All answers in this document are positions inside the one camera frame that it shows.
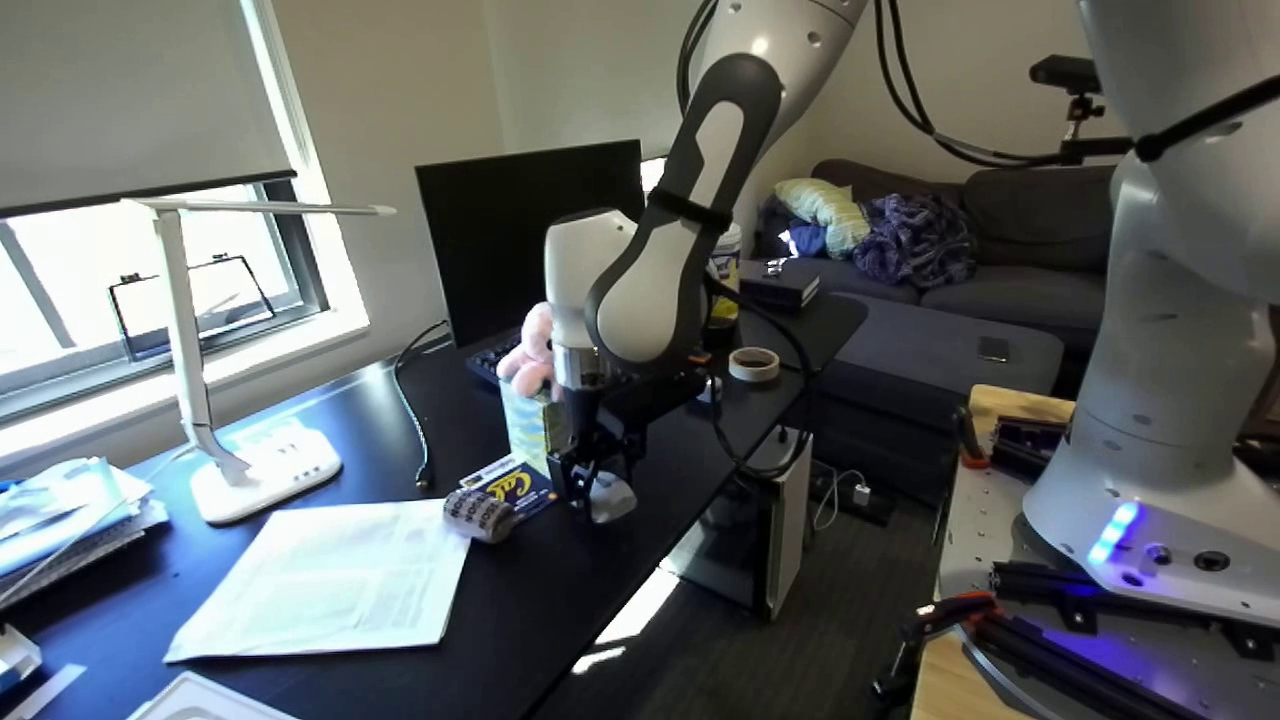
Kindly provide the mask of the small white box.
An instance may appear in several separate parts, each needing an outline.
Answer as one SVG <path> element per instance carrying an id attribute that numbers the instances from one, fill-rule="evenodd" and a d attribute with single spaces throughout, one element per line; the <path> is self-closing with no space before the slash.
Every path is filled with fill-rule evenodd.
<path id="1" fill-rule="evenodd" d="M 10 624 L 0 624 L 0 696 L 44 666 L 44 651 Z"/>

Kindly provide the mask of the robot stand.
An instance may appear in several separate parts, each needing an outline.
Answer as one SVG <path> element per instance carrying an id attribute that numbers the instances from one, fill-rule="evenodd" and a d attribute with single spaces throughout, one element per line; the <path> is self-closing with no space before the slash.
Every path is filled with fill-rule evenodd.
<path id="1" fill-rule="evenodd" d="M 1021 569 L 1073 569 L 1070 557 L 1044 544 L 1023 516 L 1025 489 L 1023 480 L 1004 471 L 957 469 L 940 561 L 940 594 L 992 589 L 997 562 L 1014 562 Z M 1280 643 L 1274 660 L 1253 660 L 1242 657 L 1219 626 L 1103 609 L 1098 600 L 1091 600 L 1089 626 L 1083 630 L 1064 618 L 1051 600 L 1021 602 L 1005 596 L 1000 606 L 1012 620 L 1032 625 L 1052 647 L 1106 667 L 1194 717 L 1280 720 Z M 954 671 L 945 666 L 945 659 L 951 650 L 973 662 L 997 693 L 1027 714 L 1052 720 L 1094 716 L 1083 703 L 979 646 L 965 628 L 928 644 L 916 692 L 920 708 L 946 717 L 970 715 L 968 702 L 948 694 Z"/>

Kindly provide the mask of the white computer mouse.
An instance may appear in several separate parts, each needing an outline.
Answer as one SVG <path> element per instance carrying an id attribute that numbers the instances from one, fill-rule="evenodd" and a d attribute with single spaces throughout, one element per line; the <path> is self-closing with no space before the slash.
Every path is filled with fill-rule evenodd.
<path id="1" fill-rule="evenodd" d="M 637 506 L 634 488 L 612 471 L 599 471 L 588 493 L 593 524 L 604 525 L 625 518 Z"/>

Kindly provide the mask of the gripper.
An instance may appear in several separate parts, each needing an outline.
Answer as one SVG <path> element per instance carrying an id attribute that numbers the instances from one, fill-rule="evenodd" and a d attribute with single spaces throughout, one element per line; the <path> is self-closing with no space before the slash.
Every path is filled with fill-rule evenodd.
<path id="1" fill-rule="evenodd" d="M 643 460 L 643 427 L 623 428 L 605 418 L 602 401 L 609 389 L 567 389 L 564 406 L 571 423 L 567 446 L 550 454 L 548 464 L 561 469 L 563 498 L 581 518 L 593 515 L 591 492 L 599 471 L 635 482 Z"/>

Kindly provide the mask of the blue and yellow card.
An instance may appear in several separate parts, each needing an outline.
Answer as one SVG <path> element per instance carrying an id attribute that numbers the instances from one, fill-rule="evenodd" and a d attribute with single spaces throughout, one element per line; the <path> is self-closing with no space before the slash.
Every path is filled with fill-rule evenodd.
<path id="1" fill-rule="evenodd" d="M 511 506 L 516 524 L 526 521 L 559 500 L 549 478 L 511 454 L 463 477 L 458 487 L 483 491 Z"/>

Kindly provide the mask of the white desk lamp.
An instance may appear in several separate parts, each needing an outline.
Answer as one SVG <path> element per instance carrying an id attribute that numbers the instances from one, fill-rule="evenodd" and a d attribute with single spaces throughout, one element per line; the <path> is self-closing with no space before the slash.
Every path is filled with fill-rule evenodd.
<path id="1" fill-rule="evenodd" d="M 204 375 L 182 220 L 186 214 L 212 211 L 264 217 L 393 217 L 397 210 L 376 204 L 342 206 L 200 199 L 123 199 L 119 204 L 146 211 L 160 243 L 160 278 L 170 301 L 168 334 L 180 425 L 188 443 L 207 457 L 189 478 L 189 489 L 200 516 L 210 527 L 230 525 L 332 480 L 342 469 L 342 460 L 320 430 L 307 427 L 276 430 L 256 445 L 244 446 L 239 454 L 216 437 L 209 386 Z"/>

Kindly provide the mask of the pink plush toy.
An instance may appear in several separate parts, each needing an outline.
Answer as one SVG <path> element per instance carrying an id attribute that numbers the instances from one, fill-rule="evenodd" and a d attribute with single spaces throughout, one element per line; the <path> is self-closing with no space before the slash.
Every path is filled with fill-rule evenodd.
<path id="1" fill-rule="evenodd" d="M 518 345 L 495 366 L 498 378 L 520 397 L 532 398 L 543 392 L 554 400 L 562 396 L 550 346 L 553 320 L 548 302 L 534 305 L 524 319 Z"/>

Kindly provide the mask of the orange clamp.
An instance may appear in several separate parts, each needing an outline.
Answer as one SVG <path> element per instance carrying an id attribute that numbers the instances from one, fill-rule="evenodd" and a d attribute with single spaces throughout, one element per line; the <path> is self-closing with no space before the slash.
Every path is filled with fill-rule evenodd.
<path id="1" fill-rule="evenodd" d="M 996 609 L 995 594 L 984 591 L 933 600 L 914 609 L 899 628 L 899 647 L 892 659 L 870 684 L 876 708 L 884 715 L 911 697 L 922 651 L 931 639 Z"/>
<path id="2" fill-rule="evenodd" d="M 966 405 L 956 407 L 954 413 L 954 425 L 959 442 L 960 464 L 972 470 L 989 469 L 991 460 L 978 441 L 977 427 L 970 409 Z"/>

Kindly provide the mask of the stack of papers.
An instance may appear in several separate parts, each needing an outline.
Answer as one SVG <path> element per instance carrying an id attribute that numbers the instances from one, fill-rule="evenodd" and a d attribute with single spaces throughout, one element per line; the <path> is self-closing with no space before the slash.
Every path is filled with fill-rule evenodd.
<path id="1" fill-rule="evenodd" d="M 0 480 L 0 612 L 168 520 L 150 483 L 104 457 Z"/>

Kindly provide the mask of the beige masking tape roll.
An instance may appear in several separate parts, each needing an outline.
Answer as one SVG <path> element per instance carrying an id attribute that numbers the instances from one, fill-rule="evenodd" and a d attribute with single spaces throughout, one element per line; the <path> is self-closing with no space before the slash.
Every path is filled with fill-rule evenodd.
<path id="1" fill-rule="evenodd" d="M 741 347 L 728 355 L 732 378 L 748 384 L 767 384 L 781 373 L 780 356 L 763 347 Z"/>

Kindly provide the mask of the purple blanket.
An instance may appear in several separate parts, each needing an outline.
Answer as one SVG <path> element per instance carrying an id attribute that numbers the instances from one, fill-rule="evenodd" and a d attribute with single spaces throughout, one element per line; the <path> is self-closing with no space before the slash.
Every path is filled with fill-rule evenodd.
<path id="1" fill-rule="evenodd" d="M 890 193 L 858 206 L 868 231 L 852 250 L 852 263 L 873 281 L 929 291 L 977 274 L 970 218 L 947 199 Z"/>

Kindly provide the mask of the light blue and yellow pack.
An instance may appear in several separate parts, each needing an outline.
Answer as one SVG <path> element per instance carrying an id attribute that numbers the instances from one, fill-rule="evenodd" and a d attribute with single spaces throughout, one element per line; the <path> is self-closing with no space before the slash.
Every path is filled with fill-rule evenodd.
<path id="1" fill-rule="evenodd" d="M 567 407 L 547 391 L 524 397 L 511 380 L 500 380 L 499 389 L 511 454 L 549 480 L 548 457 L 562 451 L 571 437 Z"/>

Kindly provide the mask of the black tool case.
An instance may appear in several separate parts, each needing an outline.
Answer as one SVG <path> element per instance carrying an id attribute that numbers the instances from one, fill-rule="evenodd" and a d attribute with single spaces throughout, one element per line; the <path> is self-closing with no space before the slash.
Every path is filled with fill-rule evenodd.
<path id="1" fill-rule="evenodd" d="M 1066 421 L 1000 415 L 991 436 L 991 466 L 1027 484 L 1034 484 L 1052 461 L 1068 428 Z"/>

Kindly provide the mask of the black box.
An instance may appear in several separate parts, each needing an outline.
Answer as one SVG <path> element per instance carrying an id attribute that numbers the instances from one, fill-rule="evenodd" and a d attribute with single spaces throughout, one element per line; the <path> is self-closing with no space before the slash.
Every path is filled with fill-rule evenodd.
<path id="1" fill-rule="evenodd" d="M 744 299 L 783 313 L 800 313 L 818 295 L 820 273 L 800 258 L 744 261 L 739 290 Z"/>

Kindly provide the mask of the green pillow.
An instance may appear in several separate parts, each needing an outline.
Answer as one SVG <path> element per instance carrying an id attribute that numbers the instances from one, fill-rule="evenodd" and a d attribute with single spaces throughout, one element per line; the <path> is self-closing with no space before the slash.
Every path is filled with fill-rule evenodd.
<path id="1" fill-rule="evenodd" d="M 774 199 L 790 214 L 782 237 L 796 258 L 849 260 L 870 234 L 870 222 L 849 187 L 824 179 L 785 179 L 774 186 Z"/>

